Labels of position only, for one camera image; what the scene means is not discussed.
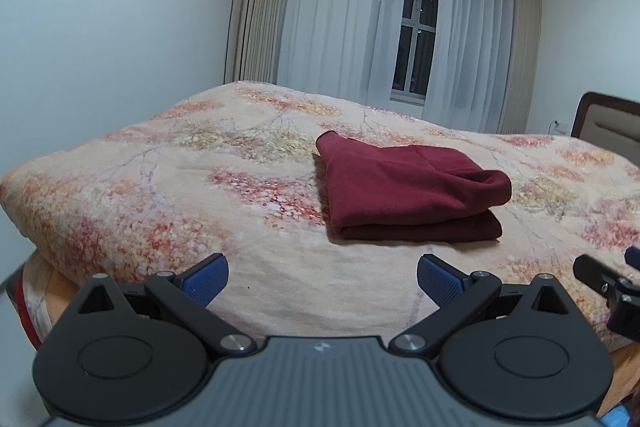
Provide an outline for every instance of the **folded garment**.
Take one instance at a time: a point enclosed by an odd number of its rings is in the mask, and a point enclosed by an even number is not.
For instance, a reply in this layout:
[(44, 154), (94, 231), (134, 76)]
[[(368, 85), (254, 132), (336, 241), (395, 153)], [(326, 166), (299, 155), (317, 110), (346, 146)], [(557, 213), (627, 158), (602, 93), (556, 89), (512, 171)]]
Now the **folded garment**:
[(346, 239), (481, 241), (502, 235), (491, 206), (511, 198), (501, 171), (455, 149), (375, 147), (335, 131), (318, 137), (332, 226)]

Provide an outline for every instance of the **white logo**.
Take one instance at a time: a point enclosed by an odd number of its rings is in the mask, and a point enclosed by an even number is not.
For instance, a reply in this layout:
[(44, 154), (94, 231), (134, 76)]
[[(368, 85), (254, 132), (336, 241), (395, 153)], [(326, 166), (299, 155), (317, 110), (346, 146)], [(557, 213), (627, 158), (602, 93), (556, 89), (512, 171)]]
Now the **white logo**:
[(314, 345), (314, 349), (318, 353), (324, 353), (327, 349), (331, 349), (331, 344), (327, 344), (326, 342), (318, 342)]

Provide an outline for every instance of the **screw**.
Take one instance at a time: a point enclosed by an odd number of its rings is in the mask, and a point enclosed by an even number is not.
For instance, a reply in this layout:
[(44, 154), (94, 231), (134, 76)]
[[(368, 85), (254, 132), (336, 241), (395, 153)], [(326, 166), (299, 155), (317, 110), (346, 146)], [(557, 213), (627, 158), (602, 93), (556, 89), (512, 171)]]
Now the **screw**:
[(251, 339), (242, 334), (227, 335), (220, 339), (220, 346), (228, 351), (242, 352), (251, 346)]
[(427, 342), (420, 335), (411, 335), (405, 333), (394, 338), (394, 346), (401, 351), (418, 351), (422, 349)]

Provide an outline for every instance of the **circular disc cover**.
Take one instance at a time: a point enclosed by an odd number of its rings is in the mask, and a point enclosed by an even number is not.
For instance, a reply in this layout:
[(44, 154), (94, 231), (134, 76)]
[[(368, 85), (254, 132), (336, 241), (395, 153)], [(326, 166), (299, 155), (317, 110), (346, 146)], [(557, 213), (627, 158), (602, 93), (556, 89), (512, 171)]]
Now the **circular disc cover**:
[(207, 355), (191, 333), (153, 319), (107, 331), (99, 315), (95, 328), (48, 339), (38, 352), (33, 380), (50, 409), (80, 423), (127, 425), (161, 415), (198, 387)]
[(604, 346), (590, 331), (568, 328), (562, 315), (528, 315), (526, 325), (507, 317), (452, 335), (438, 359), (446, 382), (477, 407), (523, 421), (597, 408), (612, 374)]

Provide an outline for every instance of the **curtain fold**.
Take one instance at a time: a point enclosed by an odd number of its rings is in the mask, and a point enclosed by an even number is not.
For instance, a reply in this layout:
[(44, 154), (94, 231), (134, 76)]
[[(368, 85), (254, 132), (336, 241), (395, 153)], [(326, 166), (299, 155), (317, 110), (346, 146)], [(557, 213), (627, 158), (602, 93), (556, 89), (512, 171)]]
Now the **curtain fold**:
[(386, 108), (404, 0), (287, 0), (277, 84)]
[(234, 0), (225, 83), (275, 83), (286, 0)]
[(439, 0), (422, 119), (495, 133), (511, 52), (514, 0)]
[(527, 128), (538, 63), (542, 0), (514, 0), (511, 58), (498, 132), (523, 133)]

